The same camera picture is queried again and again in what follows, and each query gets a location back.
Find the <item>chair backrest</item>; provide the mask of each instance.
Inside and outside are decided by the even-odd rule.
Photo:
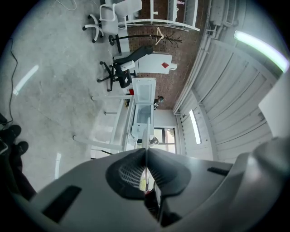
[[[143,56],[150,55],[152,53],[153,53],[152,46],[142,46],[142,47],[139,47],[137,50],[135,50],[133,53],[131,53],[129,56],[115,60],[115,63],[123,64],[131,60],[136,62]]]
[[[142,0],[125,0],[115,5],[117,16],[125,17],[142,9]]]

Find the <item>polished concrete floor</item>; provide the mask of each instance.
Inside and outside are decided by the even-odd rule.
[[[73,8],[71,1],[63,1]],[[12,97],[13,124],[22,127],[17,142],[27,141],[23,155],[24,174],[39,191],[55,178],[56,158],[61,154],[59,175],[91,157],[91,148],[75,142],[73,135],[108,142],[116,101],[92,101],[91,96],[108,95],[106,76],[99,62],[111,62],[117,48],[107,38],[92,43],[94,29],[82,31],[91,13],[98,11],[91,0],[77,1],[77,9],[68,11],[56,1],[40,1],[22,20],[12,37],[13,53],[18,59],[14,88],[34,67],[37,71]],[[11,75],[16,62],[10,54],[11,42],[0,61],[0,112],[10,120]],[[120,94],[114,85],[111,95]]]

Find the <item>open white container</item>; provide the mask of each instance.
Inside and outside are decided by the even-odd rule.
[[[150,118],[150,135],[154,135],[156,78],[133,78],[132,84],[136,109],[131,133],[135,138],[142,139],[148,118]]]

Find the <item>air conditioning unit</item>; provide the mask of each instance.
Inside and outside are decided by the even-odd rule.
[[[209,21],[214,25],[227,27],[235,26],[237,14],[237,0],[212,0]]]

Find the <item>office chair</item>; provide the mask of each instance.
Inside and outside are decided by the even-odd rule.
[[[153,47],[152,46],[142,46],[140,48],[138,48],[136,51],[134,51],[133,53],[131,53],[129,56],[124,57],[124,58],[120,58],[115,60],[113,58],[113,65],[110,65],[110,68],[107,66],[107,64],[103,61],[100,62],[100,65],[104,65],[106,70],[109,73],[109,76],[104,78],[104,79],[97,79],[97,82],[103,82],[107,79],[110,79],[110,89],[107,89],[108,92],[112,91],[113,88],[113,82],[119,82],[121,88],[126,88],[128,87],[131,83],[132,83],[132,79],[131,76],[136,77],[136,72],[134,71],[134,73],[130,73],[129,70],[126,71],[122,71],[121,69],[121,65],[125,64],[129,61],[134,61],[136,62],[138,59],[142,58],[145,55],[150,55],[153,53]]]
[[[120,29],[127,30],[126,17],[142,9],[141,0],[125,0],[113,5],[103,4],[100,6],[100,19],[97,20],[92,14],[88,16],[88,19],[93,18],[95,24],[87,24],[82,29],[86,30],[89,27],[96,28],[96,36],[92,40],[93,43],[97,41],[99,32],[101,36],[104,34],[117,35],[119,33],[119,18],[124,18],[125,27]]]

